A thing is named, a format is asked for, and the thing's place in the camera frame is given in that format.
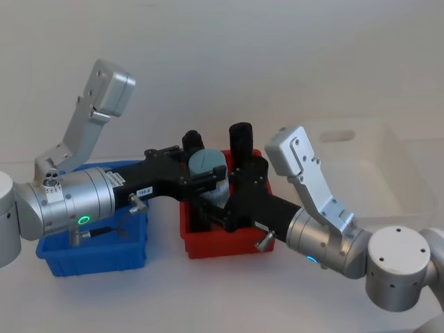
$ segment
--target white table surface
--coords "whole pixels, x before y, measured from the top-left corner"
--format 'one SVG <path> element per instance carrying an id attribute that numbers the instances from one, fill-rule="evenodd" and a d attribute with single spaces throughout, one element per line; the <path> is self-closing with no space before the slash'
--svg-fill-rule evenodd
<path id="1" fill-rule="evenodd" d="M 444 139 L 404 142 L 444 200 Z M 2 164 L 16 181 L 29 163 Z M 273 191 L 294 200 L 285 179 Z M 435 226 L 444 227 L 440 210 Z M 146 267 L 55 278 L 22 241 L 19 258 L 0 270 L 0 332 L 378 332 L 417 327 L 440 312 L 425 289 L 411 310 L 392 314 L 366 296 L 364 279 L 322 271 L 282 243 L 272 253 L 190 260 L 178 228 L 178 204 L 151 201 Z"/>

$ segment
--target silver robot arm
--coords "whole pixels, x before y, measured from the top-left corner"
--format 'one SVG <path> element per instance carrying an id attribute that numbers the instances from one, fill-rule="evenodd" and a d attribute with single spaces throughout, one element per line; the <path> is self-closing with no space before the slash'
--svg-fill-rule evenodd
<path id="1" fill-rule="evenodd" d="M 282 128 L 265 151 L 304 206 L 288 227 L 288 247 L 347 278 L 366 276 L 366 293 L 382 309 L 411 309 L 426 286 L 444 309 L 444 231 L 395 225 L 371 234 L 358 228 L 328 188 L 303 127 Z M 444 315 L 414 332 L 444 332 Z"/>
<path id="2" fill-rule="evenodd" d="M 113 184 L 104 170 L 69 172 L 88 160 L 103 126 L 120 117 L 134 86 L 122 68 L 97 60 L 62 142 L 35 159 L 34 181 L 13 184 L 0 172 L 0 267 L 19 255 L 20 237 L 34 240 L 63 230 L 76 235 L 79 225 L 114 214 Z"/>

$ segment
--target white background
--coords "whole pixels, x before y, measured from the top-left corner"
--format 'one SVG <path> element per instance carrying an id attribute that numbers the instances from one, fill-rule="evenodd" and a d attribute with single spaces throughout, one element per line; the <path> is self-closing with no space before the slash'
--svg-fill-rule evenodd
<path id="1" fill-rule="evenodd" d="M 137 87 L 96 157 L 192 128 L 224 148 L 238 121 L 263 146 L 309 117 L 441 116 L 443 13 L 439 0 L 0 0 L 0 162 L 62 139 L 100 57 Z"/>
<path id="2" fill-rule="evenodd" d="M 284 125 L 346 115 L 386 117 L 403 138 L 444 137 L 443 14 L 439 0 L 0 0 L 0 169 L 30 179 L 27 162 L 62 138 L 100 57 L 137 87 L 94 157 L 140 155 L 192 128 L 225 148 L 237 121 L 253 123 L 258 147 Z M 442 141 L 407 146 L 444 199 Z M 156 200 L 143 270 L 55 279 L 24 242 L 1 270 L 1 331 L 369 332 L 438 313 L 428 291 L 411 311 L 382 311 L 364 281 L 283 245 L 189 261 L 175 203 Z"/>

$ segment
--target cylindrical joint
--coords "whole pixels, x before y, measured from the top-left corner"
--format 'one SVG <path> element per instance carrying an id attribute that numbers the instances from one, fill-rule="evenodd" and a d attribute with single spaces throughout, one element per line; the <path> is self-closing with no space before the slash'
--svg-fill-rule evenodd
<path id="1" fill-rule="evenodd" d="M 0 268 L 13 262 L 22 249 L 12 184 L 0 171 Z"/>
<path id="2" fill-rule="evenodd" d="M 306 210 L 296 213 L 287 231 L 287 246 L 350 279 L 366 274 L 367 244 L 371 234 L 351 225 L 345 235 L 330 232 Z"/>
<path id="3" fill-rule="evenodd" d="M 22 237 L 34 240 L 114 214 L 114 192 L 100 168 L 60 177 L 57 187 L 28 183 L 16 188 Z"/>
<path id="4" fill-rule="evenodd" d="M 368 242 L 366 292 L 387 311 L 406 311 L 418 301 L 430 261 L 430 248 L 404 226 L 378 230 Z"/>

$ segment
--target blue led light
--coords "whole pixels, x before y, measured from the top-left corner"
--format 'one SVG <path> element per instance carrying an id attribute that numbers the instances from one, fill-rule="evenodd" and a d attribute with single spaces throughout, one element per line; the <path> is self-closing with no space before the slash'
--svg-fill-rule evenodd
<path id="1" fill-rule="evenodd" d="M 308 259 L 309 261 L 311 261 L 311 262 L 314 262 L 315 264 L 318 263 L 318 261 L 316 260 L 316 258 L 315 258 L 315 257 L 312 257 L 311 255 L 308 255 L 308 256 L 307 256 L 307 259 Z"/>

